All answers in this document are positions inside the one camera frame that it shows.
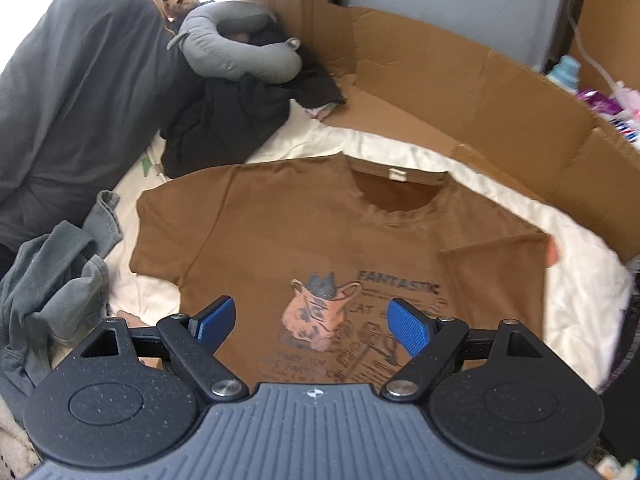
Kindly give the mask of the brown printed t-shirt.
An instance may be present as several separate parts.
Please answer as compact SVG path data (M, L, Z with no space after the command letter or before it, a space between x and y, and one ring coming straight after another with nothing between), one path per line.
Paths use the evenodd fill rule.
M390 300L475 328L544 330L546 233L446 172L344 154L194 172L144 192L130 268L194 315L227 295L217 359L260 382L382 385L407 362Z

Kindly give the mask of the black clothes pile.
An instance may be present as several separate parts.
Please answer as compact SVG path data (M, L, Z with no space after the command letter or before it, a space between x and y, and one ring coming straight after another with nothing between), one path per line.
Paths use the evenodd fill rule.
M308 110L343 104L340 88L318 58L304 46L296 53L302 69L285 84L265 84L253 75L203 80L160 128L166 176L245 162L286 123L292 101Z

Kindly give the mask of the grey garment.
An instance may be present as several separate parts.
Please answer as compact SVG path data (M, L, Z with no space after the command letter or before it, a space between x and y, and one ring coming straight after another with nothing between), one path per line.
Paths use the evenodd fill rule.
M104 318L105 257L122 240L118 202L99 192L82 226L62 221L22 244L1 280L1 397L19 425L27 398L51 371L52 344L73 348Z

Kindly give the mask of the black knit garment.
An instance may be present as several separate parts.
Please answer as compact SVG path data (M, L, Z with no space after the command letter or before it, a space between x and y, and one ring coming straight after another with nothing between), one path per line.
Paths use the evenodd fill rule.
M600 398L605 420L601 439L621 463L639 458L639 297L625 314L620 341Z

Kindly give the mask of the dark grey pillow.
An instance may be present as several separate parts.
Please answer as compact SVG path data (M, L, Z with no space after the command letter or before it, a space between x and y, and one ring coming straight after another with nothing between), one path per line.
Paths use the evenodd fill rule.
M53 0L1 74L1 243L81 224L201 87L152 0Z

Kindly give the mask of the brown cardboard sheet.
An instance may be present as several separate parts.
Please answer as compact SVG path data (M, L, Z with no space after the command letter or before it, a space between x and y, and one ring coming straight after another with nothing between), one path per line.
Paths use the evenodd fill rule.
M639 154L547 78L437 26L322 0L252 0L337 79L328 124L424 146L639 252Z

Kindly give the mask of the grey neck pillow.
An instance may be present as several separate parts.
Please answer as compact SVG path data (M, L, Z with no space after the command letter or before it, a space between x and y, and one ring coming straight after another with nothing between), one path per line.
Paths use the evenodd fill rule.
M298 39L288 37L274 44L256 46L233 38L260 32L277 22L271 11L256 3L206 3L189 12L167 47L178 48L192 70L204 78L238 81L249 74L266 84L285 84L294 79L303 66L297 53Z

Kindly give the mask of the white purple plastic bags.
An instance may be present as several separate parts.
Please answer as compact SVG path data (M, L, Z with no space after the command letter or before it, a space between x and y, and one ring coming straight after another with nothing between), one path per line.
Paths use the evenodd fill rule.
M598 90L579 92L577 99L588 104L590 108L609 122L636 150L639 149L639 91L627 88L623 81L616 82L618 93L606 96Z

